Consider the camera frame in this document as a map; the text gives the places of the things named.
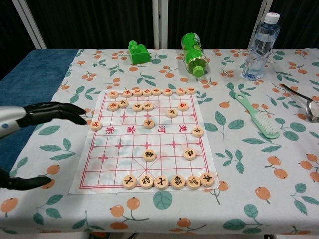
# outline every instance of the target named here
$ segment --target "black curtain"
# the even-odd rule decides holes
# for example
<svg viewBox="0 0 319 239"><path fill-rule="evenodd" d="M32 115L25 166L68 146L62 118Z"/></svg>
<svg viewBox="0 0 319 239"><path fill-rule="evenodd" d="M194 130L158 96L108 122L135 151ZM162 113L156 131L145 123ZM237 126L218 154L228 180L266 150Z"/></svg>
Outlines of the black curtain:
<svg viewBox="0 0 319 239"><path fill-rule="evenodd" d="M0 80L35 49L11 0L0 0Z"/></svg>
<svg viewBox="0 0 319 239"><path fill-rule="evenodd" d="M151 0L27 0L48 48L154 48Z"/></svg>
<svg viewBox="0 0 319 239"><path fill-rule="evenodd" d="M188 32L202 47L247 48L262 0L170 0L168 48L181 49Z"/></svg>
<svg viewBox="0 0 319 239"><path fill-rule="evenodd" d="M280 14L274 48L319 48L319 0L274 0L270 11Z"/></svg>

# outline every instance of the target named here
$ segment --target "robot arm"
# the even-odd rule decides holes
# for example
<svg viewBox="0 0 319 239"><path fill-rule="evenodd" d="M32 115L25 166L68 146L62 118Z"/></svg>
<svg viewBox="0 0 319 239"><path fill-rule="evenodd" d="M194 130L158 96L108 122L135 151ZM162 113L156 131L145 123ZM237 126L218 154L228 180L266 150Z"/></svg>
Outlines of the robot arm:
<svg viewBox="0 0 319 239"><path fill-rule="evenodd" d="M85 110L69 103L47 102L26 107L2 106L0 107L0 138L21 127L49 122L52 119L70 120L75 124L85 125L86 121L79 116L82 114L85 114ZM10 178L7 172L0 169L0 188L29 190L50 181L48 177Z"/></svg>

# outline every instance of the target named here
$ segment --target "chinese chess board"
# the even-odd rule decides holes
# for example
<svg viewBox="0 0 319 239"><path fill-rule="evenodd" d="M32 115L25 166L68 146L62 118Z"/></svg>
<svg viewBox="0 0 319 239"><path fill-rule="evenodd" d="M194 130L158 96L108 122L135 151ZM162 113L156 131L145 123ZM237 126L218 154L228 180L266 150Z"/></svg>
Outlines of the chinese chess board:
<svg viewBox="0 0 319 239"><path fill-rule="evenodd" d="M120 93L116 99L111 99L108 94L109 91L99 94L92 121L100 121L103 127L99 131L88 132L70 194L158 191L155 187L143 189L139 185L140 178L145 174L154 178L164 175L171 181L174 175L181 175L186 180L191 175L199 177L204 172L210 172L214 184L209 188L218 188L219 181L206 132L202 137L191 134L197 125L204 128L196 95L179 96L174 92L171 96L161 94L124 98ZM117 111L108 110L109 103L120 100L127 100L129 106ZM145 102L153 103L154 109L148 112L132 110L134 103ZM166 116L169 108L177 109L181 102L188 104L187 111L177 110L178 115L172 119ZM155 127L144 128L145 119L153 119ZM195 150L194 160L184 158L186 148ZM146 149L156 152L153 162L143 159ZM122 180L130 174L136 177L138 184L134 189L127 190ZM166 190L175 189L169 186Z"/></svg>

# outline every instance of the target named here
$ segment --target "plastic bottle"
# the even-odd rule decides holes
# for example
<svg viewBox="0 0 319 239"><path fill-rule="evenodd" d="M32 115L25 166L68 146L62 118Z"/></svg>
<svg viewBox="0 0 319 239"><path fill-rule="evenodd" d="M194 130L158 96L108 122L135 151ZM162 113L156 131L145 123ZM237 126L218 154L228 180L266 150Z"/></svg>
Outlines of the plastic bottle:
<svg viewBox="0 0 319 239"><path fill-rule="evenodd" d="M255 81L261 78L267 59L271 54L274 43L280 31L278 13L269 12L263 23L259 23L255 32L255 39L249 46L242 76L248 80Z"/></svg>
<svg viewBox="0 0 319 239"><path fill-rule="evenodd" d="M185 64L188 72L195 77L204 75L206 57L201 49L198 35L192 32L187 33L181 40L181 46L184 50Z"/></svg>

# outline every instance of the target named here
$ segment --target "white bristles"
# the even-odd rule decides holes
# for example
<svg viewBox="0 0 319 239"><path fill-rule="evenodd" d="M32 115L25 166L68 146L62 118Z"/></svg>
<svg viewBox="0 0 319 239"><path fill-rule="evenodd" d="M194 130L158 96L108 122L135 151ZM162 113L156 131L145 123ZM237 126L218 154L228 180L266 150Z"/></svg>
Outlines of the white bristles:
<svg viewBox="0 0 319 239"><path fill-rule="evenodd" d="M267 115L264 115L261 112L257 112L253 115L253 117L256 122L258 122L258 124L263 128L265 133L274 135L280 129L278 126L276 126L276 123L272 119L268 118Z"/></svg>

